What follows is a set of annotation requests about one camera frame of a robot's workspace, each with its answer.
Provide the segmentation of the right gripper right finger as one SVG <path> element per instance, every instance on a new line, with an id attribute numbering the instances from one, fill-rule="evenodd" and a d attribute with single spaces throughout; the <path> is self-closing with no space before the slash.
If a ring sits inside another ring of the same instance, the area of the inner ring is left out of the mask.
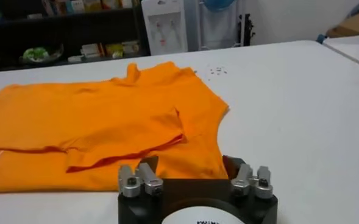
<path id="1" fill-rule="evenodd" d="M 224 155 L 222 160 L 235 195 L 244 197 L 253 191 L 253 194 L 260 199 L 273 197 L 271 171 L 267 166 L 260 166 L 257 174 L 254 175 L 251 166 L 241 158 Z"/>

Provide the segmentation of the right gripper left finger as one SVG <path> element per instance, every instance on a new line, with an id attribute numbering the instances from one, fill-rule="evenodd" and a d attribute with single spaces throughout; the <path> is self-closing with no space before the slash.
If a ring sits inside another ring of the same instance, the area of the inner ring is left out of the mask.
<path id="1" fill-rule="evenodd" d="M 144 192 L 158 196 L 163 191 L 163 180 L 156 174 L 158 156 L 143 158 L 135 170 L 129 165 L 122 165 L 118 172 L 119 193 L 127 198 L 134 198 Z"/>

